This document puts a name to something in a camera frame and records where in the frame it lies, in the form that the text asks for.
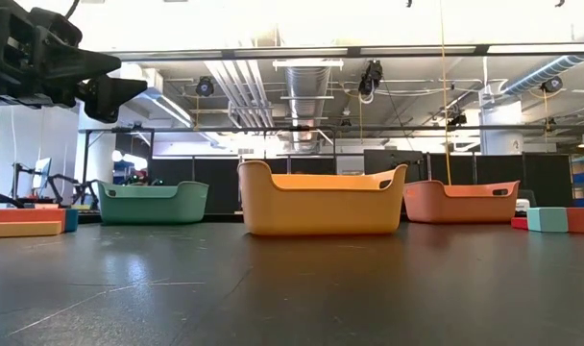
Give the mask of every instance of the dark floor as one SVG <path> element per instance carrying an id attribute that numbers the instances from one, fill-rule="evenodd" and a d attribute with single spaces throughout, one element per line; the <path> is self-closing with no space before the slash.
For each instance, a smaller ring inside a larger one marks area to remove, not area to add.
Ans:
<path id="1" fill-rule="evenodd" d="M 584 345 L 584 236 L 206 223 L 0 239 L 0 345 Z"/>

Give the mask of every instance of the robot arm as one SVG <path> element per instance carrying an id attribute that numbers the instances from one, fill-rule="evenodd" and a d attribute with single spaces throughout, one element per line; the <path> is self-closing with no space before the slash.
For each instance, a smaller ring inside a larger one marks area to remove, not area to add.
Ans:
<path id="1" fill-rule="evenodd" d="M 0 104 L 72 108 L 78 98 L 91 118 L 117 121 L 119 107 L 147 84 L 109 77 L 121 61 L 79 49 L 82 39 L 61 14 L 0 0 Z"/>

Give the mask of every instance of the red foam block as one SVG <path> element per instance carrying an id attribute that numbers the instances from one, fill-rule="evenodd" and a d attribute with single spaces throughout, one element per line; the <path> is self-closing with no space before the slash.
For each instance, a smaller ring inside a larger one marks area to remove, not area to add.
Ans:
<path id="1" fill-rule="evenodd" d="M 50 222 L 60 221 L 65 230 L 65 210 L 0 210 L 0 222 Z"/>
<path id="2" fill-rule="evenodd" d="M 584 208 L 567 208 L 568 232 L 584 233 Z"/>
<path id="3" fill-rule="evenodd" d="M 526 223 L 526 217 L 512 217 L 512 228 L 529 231 L 529 227 Z"/>

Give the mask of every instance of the orange basket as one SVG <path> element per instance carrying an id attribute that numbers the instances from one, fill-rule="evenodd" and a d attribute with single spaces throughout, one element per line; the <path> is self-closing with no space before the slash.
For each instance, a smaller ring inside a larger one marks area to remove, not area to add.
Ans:
<path id="1" fill-rule="evenodd" d="M 255 235 L 391 234 L 399 227 L 406 169 L 368 176 L 280 175 L 262 161 L 243 162 L 238 173 L 245 225 Z"/>
<path id="2" fill-rule="evenodd" d="M 406 184 L 403 198 L 410 221 L 426 223 L 509 223 L 516 212 L 519 182 L 444 185 Z"/>

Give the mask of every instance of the green basket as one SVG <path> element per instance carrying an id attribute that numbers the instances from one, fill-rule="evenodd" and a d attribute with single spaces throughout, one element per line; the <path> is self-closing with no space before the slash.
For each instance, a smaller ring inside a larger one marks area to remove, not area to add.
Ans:
<path id="1" fill-rule="evenodd" d="M 106 224 L 186 224 L 205 216 L 208 185 L 121 186 L 98 182 Z"/>

